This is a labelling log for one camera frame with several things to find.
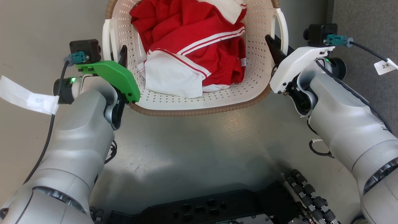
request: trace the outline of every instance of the white tape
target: white tape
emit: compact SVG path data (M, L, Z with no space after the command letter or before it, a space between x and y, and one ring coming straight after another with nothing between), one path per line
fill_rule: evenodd
M0 79L0 98L22 108L44 114L56 114L59 96L33 93L2 76Z
M313 140L312 140L313 143L318 142L318 141L323 141L323 140L320 139L320 138L317 138L317 139L313 139Z

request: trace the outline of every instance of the cable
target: cable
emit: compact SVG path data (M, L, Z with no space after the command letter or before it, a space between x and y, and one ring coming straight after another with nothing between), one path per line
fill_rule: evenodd
M313 144L313 143L314 143L314 140L311 140L310 143L308 144L308 145L310 146L310 150L311 150L313 153L315 153L315 154L317 154L317 155L320 155L320 156L328 156L328 157L334 159L334 156L332 155L332 153L331 153L330 151L329 151L328 153L321 153L321 152L316 151L316 150L312 147L312 144Z
M109 157L108 159L105 160L105 164L107 164L109 161L111 161L113 158L115 158L115 156L117 154L117 144L116 144L115 140L112 141L110 150L111 150L111 157Z
M310 130L311 130L312 132L314 132L316 135L318 135L318 133L310 126L310 123L309 123L308 120L307 120L307 126L310 128Z
M66 61L65 64L64 64L64 68L62 69L62 73L61 73L60 83L62 83L62 80L63 80L64 77L65 77L65 72L66 72L66 68L68 67L68 64L69 64L69 61ZM60 84L59 87L58 87L56 96L59 96L60 92L61 92L61 84ZM43 150L41 151L40 157L39 157L39 159L37 160L35 166L33 167L32 171L30 171L30 174L28 175L28 177L26 178L26 180L25 180L25 182L24 182L23 184L26 184L26 182L28 182L28 181L30 180L30 178L32 177L33 173L34 173L34 172L36 171L36 169L39 167L39 165L40 165L40 163L41 163L41 160L43 159L44 154L45 154L46 151L47 151L47 148L48 148L48 146L49 146L50 139L51 139L51 134L52 134L52 132L53 132L54 121L55 121L55 115L52 114L52 115L51 115L51 121L50 121L49 132L48 132L48 134L47 134L47 139L46 139L46 143L44 144L44 148L43 148Z
M329 70L327 70L323 65L321 65L321 63L319 63L318 60L315 60L316 64L324 71L326 72L326 74L328 74L330 77L332 77L337 83L339 83L340 85L342 85L344 87L344 89L346 89L348 92L350 92L352 95L354 95L356 98L358 98L362 103L364 103L366 106L368 106L371 111L373 113L375 113L379 119L384 123L384 125L386 126L387 130L389 132L392 133L392 130L390 128L390 126L388 125L388 123L386 122L386 120L384 120L384 118L376 111L376 109L374 109L363 97L361 97L360 95L358 95L355 91L353 91L350 87L348 87L345 83L343 83L341 80L339 80L338 78L334 77L332 75L332 73L329 72Z
M353 42L353 41L350 41L349 43L352 44L352 45L354 45L354 46L357 46L357 47L359 47L359 48L361 48L361 49L363 49L363 50L365 50L365 51L367 51L367 52L369 52L369 53L371 53L372 55L374 55L374 56L380 58L381 60L383 60L383 61L385 61L385 62L388 61L386 58L380 56L380 54L378 54L378 53L376 53L376 52L370 50L369 48L367 48L367 47L365 47L365 46L360 45L359 43L356 43L356 42Z

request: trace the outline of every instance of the connector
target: connector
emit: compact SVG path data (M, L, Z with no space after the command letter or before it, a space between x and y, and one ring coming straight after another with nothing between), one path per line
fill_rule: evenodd
M71 67L75 64L86 62L88 59L90 59L88 55L85 55L82 51L78 51L65 57L64 62L69 61L68 67Z
M350 41L354 42L354 39L343 35L329 34L327 38L324 40L324 44L332 46L352 47Z

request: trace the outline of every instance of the paper tag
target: paper tag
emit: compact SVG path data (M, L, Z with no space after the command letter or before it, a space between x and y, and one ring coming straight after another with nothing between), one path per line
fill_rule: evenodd
M395 70L396 68L392 65L391 60L387 58L387 62L385 61L379 61L375 63L375 68L377 71L377 74L383 75L386 74L387 72L391 72Z
M55 114L59 107L59 96L33 93L4 76L0 79L0 98L22 108L44 114Z
M246 58L242 58L242 59L240 60L240 62L242 63L242 67L246 67L246 65L247 65Z

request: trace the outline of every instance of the white plastic basket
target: white plastic basket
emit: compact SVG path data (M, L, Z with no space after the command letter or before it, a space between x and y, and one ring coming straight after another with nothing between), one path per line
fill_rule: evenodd
M145 89L145 79L137 70L137 64L146 60L146 54L136 29L131 25L130 10L141 0L110 0L103 26L103 54L111 60L112 45L114 60L123 45L128 48L128 69L132 72L141 91L141 99L131 108L151 116L190 116L212 114L252 106L263 100L271 91L272 57L265 36L275 35L275 18L281 28L281 48L286 54L288 34L285 17L279 8L279 0L247 0L247 14L242 21L246 25L247 67L245 78L229 89L205 92L202 97L188 99L161 94Z

